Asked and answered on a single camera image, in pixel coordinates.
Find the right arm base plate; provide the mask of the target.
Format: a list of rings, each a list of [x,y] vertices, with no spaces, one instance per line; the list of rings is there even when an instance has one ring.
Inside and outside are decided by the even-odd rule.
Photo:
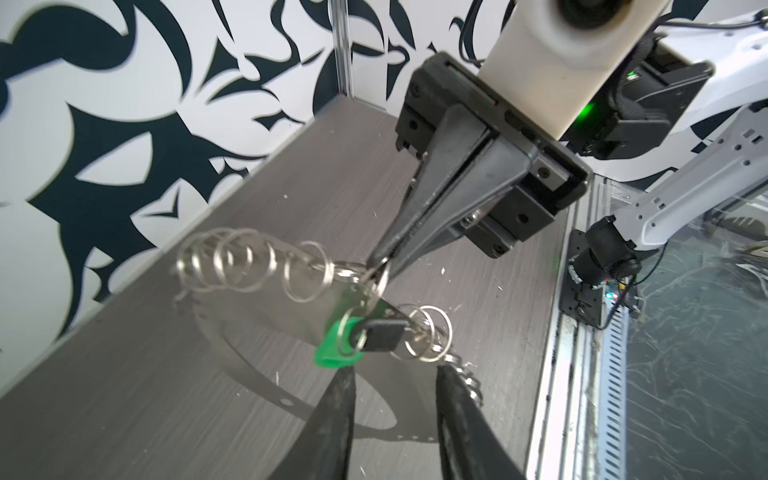
[[[603,220],[587,231],[573,230],[568,241],[559,310],[576,321],[605,329],[620,311],[625,293],[609,290],[606,282],[631,275],[630,250],[616,228]]]

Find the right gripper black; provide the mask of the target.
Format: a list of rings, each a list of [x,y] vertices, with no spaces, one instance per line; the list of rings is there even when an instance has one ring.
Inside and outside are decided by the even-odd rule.
[[[396,135],[419,166],[366,262],[386,261],[391,277],[461,238],[504,255],[583,196],[592,175],[445,52],[412,73]]]

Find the black head key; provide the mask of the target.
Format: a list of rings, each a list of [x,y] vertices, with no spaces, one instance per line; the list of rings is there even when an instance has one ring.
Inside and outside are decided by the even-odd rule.
[[[405,318],[367,318],[357,322],[347,344],[355,352],[394,352],[412,323]]]

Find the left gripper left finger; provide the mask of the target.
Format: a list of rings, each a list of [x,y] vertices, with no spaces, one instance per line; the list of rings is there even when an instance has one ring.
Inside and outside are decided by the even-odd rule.
[[[346,479],[354,438],[355,402],[354,369],[340,368],[269,479]]]

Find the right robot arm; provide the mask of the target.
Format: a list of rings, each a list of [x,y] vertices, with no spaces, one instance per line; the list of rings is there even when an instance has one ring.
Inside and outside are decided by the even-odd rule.
[[[767,174],[767,143],[704,124],[767,123],[767,13],[714,23],[663,1],[513,1],[484,58],[480,5],[453,20],[458,51],[411,74],[396,146],[419,162],[366,268],[377,279],[467,238],[496,258],[554,222],[595,174],[663,177],[601,230],[589,278],[635,271],[686,222]]]

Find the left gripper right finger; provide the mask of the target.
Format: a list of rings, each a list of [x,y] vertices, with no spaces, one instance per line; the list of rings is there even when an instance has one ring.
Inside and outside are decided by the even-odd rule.
[[[436,410],[444,479],[518,479],[525,476],[497,440],[457,371],[437,369]]]

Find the green key tag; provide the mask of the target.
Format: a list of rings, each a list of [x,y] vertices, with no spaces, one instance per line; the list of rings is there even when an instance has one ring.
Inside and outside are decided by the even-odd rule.
[[[343,316],[334,321],[315,350],[314,364],[323,369],[340,369],[359,362],[364,353],[368,334],[365,328],[354,332],[363,317],[358,307],[348,308]]]

